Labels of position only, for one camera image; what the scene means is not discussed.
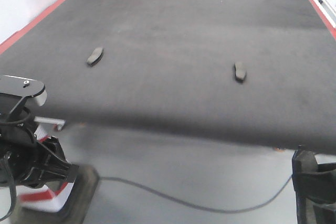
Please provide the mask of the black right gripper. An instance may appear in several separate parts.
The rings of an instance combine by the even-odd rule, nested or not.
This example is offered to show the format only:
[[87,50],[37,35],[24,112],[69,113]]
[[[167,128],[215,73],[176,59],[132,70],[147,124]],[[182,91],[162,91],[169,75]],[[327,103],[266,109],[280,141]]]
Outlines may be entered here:
[[313,202],[316,223],[335,223],[335,163],[318,164],[309,179],[313,185],[307,198]]

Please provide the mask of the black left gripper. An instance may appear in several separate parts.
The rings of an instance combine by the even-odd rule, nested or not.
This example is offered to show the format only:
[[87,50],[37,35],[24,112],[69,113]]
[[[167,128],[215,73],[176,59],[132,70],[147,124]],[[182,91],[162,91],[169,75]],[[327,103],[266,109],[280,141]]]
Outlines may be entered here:
[[[1,122],[1,186],[40,187],[48,181],[43,180],[44,147],[33,130],[37,126],[27,123]],[[79,165],[63,162],[60,164],[59,180],[73,183]]]

